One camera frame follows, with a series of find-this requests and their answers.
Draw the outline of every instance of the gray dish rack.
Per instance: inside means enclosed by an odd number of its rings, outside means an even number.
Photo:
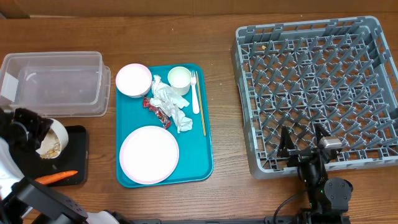
[[[315,123],[338,136],[328,170],[398,163],[398,73],[375,17],[240,27],[231,53],[253,177],[297,173],[276,156],[282,126],[297,150]]]

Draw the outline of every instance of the blue tray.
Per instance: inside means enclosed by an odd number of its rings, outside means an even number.
[[[188,102],[190,102],[190,105],[182,111],[188,118],[193,120],[192,130],[178,134],[177,127],[173,121],[171,127],[168,128],[168,131],[170,131],[176,138],[180,148],[180,159],[173,174],[158,184],[142,185],[135,183],[124,174],[120,166],[119,152],[121,145],[125,138],[137,128],[148,125],[162,126],[162,123],[156,117],[154,112],[142,107],[142,98],[130,98],[123,95],[119,90],[116,90],[116,177],[118,178],[119,183],[124,187],[136,188],[200,181],[209,178],[213,172],[213,148],[211,145],[210,122],[207,110],[203,71],[199,66],[192,63],[149,67],[149,70],[153,75],[159,75],[162,78],[162,82],[169,84],[167,74],[170,69],[176,66],[184,66],[189,70],[198,71],[206,136],[203,135],[200,113],[193,114],[192,112],[192,90],[190,90],[185,96],[183,96],[188,100]],[[152,97],[152,92],[149,91],[147,96]]]

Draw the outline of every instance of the plastic fork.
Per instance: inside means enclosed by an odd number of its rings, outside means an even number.
[[[197,97],[197,89],[195,88],[197,84],[197,76],[195,75],[195,71],[191,71],[191,86],[192,86],[192,110],[194,114],[199,113],[199,103]]]

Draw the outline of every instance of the orange carrot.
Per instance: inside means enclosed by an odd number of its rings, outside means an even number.
[[[47,175],[44,177],[39,177],[36,179],[37,182],[47,185],[47,184],[52,184],[54,182],[57,182],[59,180],[65,179],[67,177],[71,177],[73,175],[77,174],[77,171],[71,170],[71,171],[65,171],[61,172],[58,174],[52,174],[52,175]]]

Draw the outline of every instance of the candy wrapper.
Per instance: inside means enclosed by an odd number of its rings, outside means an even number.
[[[164,129],[169,128],[170,125],[172,125],[172,122],[171,122],[171,120],[169,120],[169,117],[162,111],[162,109],[160,109],[156,106],[152,106],[149,102],[150,102],[150,98],[145,97],[143,107],[148,108],[149,111],[153,111],[156,114],[156,116],[162,122]]]
[[[188,106],[189,102],[169,85],[162,83],[158,75],[154,75],[152,93],[154,97],[150,99],[150,104],[161,108],[168,117],[173,117],[178,133],[192,129],[192,119],[187,118],[185,113],[180,110],[184,106]]]

